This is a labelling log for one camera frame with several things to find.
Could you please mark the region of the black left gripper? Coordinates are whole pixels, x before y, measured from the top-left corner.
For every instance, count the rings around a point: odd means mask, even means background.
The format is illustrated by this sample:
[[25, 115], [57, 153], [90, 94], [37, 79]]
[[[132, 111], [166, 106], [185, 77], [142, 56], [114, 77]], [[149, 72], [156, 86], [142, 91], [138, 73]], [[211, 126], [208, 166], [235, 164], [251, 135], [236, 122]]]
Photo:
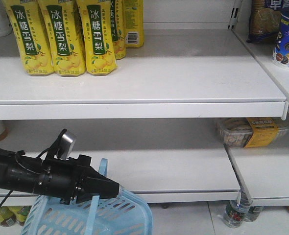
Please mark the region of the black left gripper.
[[45, 158], [38, 175], [38, 194], [59, 198], [60, 204], [65, 205], [74, 198], [77, 204], [89, 201], [93, 196], [116, 198], [119, 183], [94, 170], [90, 166], [91, 160], [86, 155], [68, 160]]

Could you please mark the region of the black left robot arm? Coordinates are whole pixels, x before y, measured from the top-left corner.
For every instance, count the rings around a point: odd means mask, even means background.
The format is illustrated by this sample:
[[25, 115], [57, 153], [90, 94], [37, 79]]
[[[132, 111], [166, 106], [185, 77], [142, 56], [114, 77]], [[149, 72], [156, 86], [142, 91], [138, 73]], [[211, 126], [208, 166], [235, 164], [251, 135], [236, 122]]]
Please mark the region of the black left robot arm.
[[91, 167], [91, 157], [79, 155], [67, 160], [46, 156], [25, 156], [21, 152], [0, 149], [0, 188], [59, 198], [68, 205], [89, 201], [93, 196], [115, 198], [119, 183]]

